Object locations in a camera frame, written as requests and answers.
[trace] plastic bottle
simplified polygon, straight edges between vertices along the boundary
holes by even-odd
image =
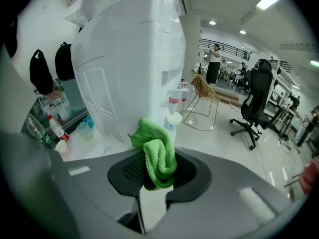
[[[64,132],[64,130],[62,129],[62,126],[60,125],[59,122],[57,122],[52,115],[48,115],[47,119],[49,120],[50,123],[50,127],[52,129],[52,131],[55,133],[55,135],[60,139],[60,140],[65,140],[68,141],[69,140],[69,135]]]
[[[33,137],[38,139],[45,146],[53,148],[52,138],[48,135],[41,123],[32,114],[28,114],[28,116],[26,117],[25,125]]]
[[[50,114],[53,116],[53,118],[55,120],[58,120],[59,119],[59,115],[58,115],[57,111],[55,110],[55,107],[52,104],[50,104],[49,107],[50,107],[50,111],[51,111]]]
[[[46,114],[41,105],[37,102],[34,103],[33,107],[30,110],[30,114],[33,115],[40,123],[41,125],[44,127],[45,130],[48,130],[49,128],[49,122],[46,119],[46,117],[48,116],[48,114]]]

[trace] green cloth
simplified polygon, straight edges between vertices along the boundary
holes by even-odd
[[[141,118],[138,130],[129,137],[133,148],[144,150],[147,171],[156,189],[173,185],[177,162],[174,144],[167,131],[150,120]]]

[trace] shiny floor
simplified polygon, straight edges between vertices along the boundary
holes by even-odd
[[[192,109],[195,103],[196,99],[188,110]],[[208,115],[209,104],[208,101],[200,100],[194,111]],[[280,144],[278,136],[273,131],[258,128],[263,134],[257,147],[250,151],[249,146],[252,143],[248,133],[230,135],[230,132],[241,129],[240,125],[229,122],[230,119],[243,121],[240,110],[219,102],[217,113],[215,113],[216,106],[216,103],[212,103],[209,117],[191,113],[186,124],[181,123],[178,126],[175,146],[238,162],[288,197],[289,191],[284,188],[284,185],[291,182],[293,176],[301,173],[311,160],[311,153],[307,145],[304,144],[301,153],[298,153],[292,142],[286,143],[291,147],[289,150],[285,145]],[[201,131],[188,125],[201,130],[210,130],[214,126],[214,130]],[[141,190],[142,214],[147,231],[151,230],[165,215],[165,196],[170,190],[172,188],[155,192],[147,191],[144,188]]]

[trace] black bag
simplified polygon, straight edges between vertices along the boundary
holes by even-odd
[[[71,44],[63,42],[55,55],[56,74],[61,81],[74,79],[71,61]]]
[[[31,58],[30,80],[42,95],[47,95],[52,92],[53,79],[49,72],[48,65],[46,64],[43,52],[40,50],[37,50]]]

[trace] gray plastic surface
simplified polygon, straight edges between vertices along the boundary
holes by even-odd
[[[132,152],[125,152],[125,157],[132,155]],[[117,160],[122,153],[117,153],[111,156],[105,156],[95,158],[96,162],[100,162],[101,159]],[[125,226],[117,223],[112,219],[108,212],[104,212],[100,206],[97,206],[90,198],[83,194],[80,187],[74,183],[73,177],[71,177],[65,167],[68,163],[63,163],[60,155],[57,152],[50,154],[52,162],[52,175],[54,176],[57,185],[62,193],[64,200],[69,206],[78,226],[79,234],[82,239],[105,239],[105,238],[130,238],[130,239],[142,239],[144,236],[134,232]],[[108,198],[105,196],[105,202],[109,203],[109,206],[114,203],[116,205],[117,199]]]
[[[247,187],[252,188],[276,215],[290,204],[289,199],[276,188],[238,163],[184,148],[176,151],[205,162],[212,172],[212,182],[194,201],[172,203],[147,237],[229,239],[247,235],[261,227],[238,194],[239,190]],[[135,199],[121,196],[107,179],[110,166],[136,152],[131,150],[66,163],[59,155],[51,155],[53,173],[74,214],[81,238],[111,235],[119,238],[142,237],[114,221],[132,211]],[[91,171],[69,176],[67,168],[83,165],[90,167]]]
[[[276,213],[290,200],[246,167],[198,151],[178,148],[205,162],[212,171],[209,188],[189,203],[173,203],[158,225],[149,233],[153,238],[229,239],[260,227],[238,191],[251,187]]]
[[[138,150],[129,150],[99,158],[65,162],[66,169],[88,166],[90,171],[72,176],[81,191],[104,213],[115,221],[131,212],[135,198],[122,196],[108,180],[107,173],[115,163],[134,155]]]

